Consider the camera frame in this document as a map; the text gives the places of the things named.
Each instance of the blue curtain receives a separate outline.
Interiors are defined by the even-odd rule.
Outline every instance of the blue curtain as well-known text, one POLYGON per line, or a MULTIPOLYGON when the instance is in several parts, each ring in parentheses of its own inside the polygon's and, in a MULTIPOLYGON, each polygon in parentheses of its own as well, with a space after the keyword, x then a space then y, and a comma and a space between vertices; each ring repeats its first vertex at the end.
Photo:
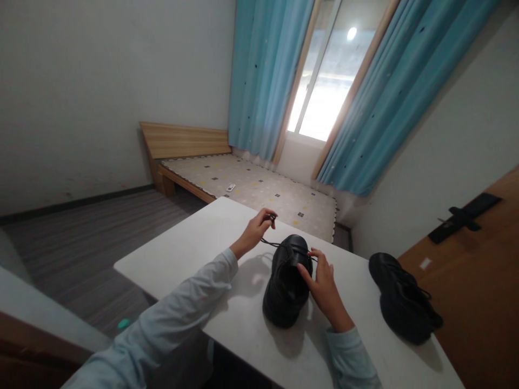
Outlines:
POLYGON ((238 0, 229 144, 271 160, 314 0, 238 0))
POLYGON ((402 0, 317 179, 367 196, 497 3, 402 0))

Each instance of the door handle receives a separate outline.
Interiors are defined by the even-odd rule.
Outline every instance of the door handle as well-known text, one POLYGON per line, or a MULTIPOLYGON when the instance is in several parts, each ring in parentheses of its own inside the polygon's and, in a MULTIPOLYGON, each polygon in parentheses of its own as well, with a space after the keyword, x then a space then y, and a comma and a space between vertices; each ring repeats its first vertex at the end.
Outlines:
POLYGON ((479 231, 481 226, 474 219, 487 212, 501 200, 501 197, 493 194, 482 193, 463 208, 450 207, 449 212, 453 215, 447 220, 439 219, 442 225, 428 235, 429 239, 436 244, 441 243, 463 227, 467 227, 470 231, 479 231))

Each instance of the hand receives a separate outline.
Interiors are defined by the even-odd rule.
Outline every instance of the hand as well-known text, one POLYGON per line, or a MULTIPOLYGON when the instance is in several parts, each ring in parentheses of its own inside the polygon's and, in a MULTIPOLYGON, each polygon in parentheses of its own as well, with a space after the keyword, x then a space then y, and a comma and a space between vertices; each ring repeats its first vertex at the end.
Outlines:
POLYGON ((334 266, 328 264, 322 251, 313 247, 308 255, 317 257, 315 281, 303 265, 297 264, 301 277, 307 283, 317 306, 330 321, 334 331, 337 333, 349 331, 355 327, 355 324, 348 315, 346 308, 344 308, 337 286, 335 286, 334 266))
POLYGON ((272 226, 274 230, 276 229, 276 225, 272 223, 270 219, 265 220, 268 215, 272 214, 277 217, 277 213, 273 210, 263 208, 250 220, 247 228, 245 231, 243 231, 243 234, 230 247, 231 251, 236 256, 236 259, 240 259, 246 253, 256 247, 270 226, 272 226))

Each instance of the white table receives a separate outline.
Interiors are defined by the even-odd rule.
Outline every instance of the white table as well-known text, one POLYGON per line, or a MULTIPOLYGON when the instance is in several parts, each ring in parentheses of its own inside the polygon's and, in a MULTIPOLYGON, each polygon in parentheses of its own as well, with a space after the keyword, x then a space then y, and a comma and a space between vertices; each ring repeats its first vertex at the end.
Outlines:
MULTIPOLYGON (((221 197, 124 257, 114 268, 161 299, 229 247, 256 213, 221 197)), ((334 265, 341 298, 384 388, 463 387, 434 336, 417 347, 389 329, 365 259, 279 221, 265 239, 281 242, 293 233, 306 239, 309 247, 321 249, 334 265)), ((274 251, 259 243, 240 259, 232 290, 219 302, 203 331, 283 387, 332 387, 333 367, 323 335, 329 323, 312 298, 288 330, 263 317, 263 293, 274 251)))

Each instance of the bed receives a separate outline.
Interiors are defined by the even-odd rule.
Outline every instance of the bed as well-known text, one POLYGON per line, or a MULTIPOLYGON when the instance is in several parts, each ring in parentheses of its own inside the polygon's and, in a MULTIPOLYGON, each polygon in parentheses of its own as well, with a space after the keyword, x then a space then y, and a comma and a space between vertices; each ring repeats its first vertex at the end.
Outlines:
POLYGON ((229 197, 252 209, 274 209, 279 220, 333 241, 333 197, 231 153, 227 131, 141 122, 155 187, 166 196, 175 184, 211 203, 229 197), (228 192, 233 183, 236 187, 228 192))

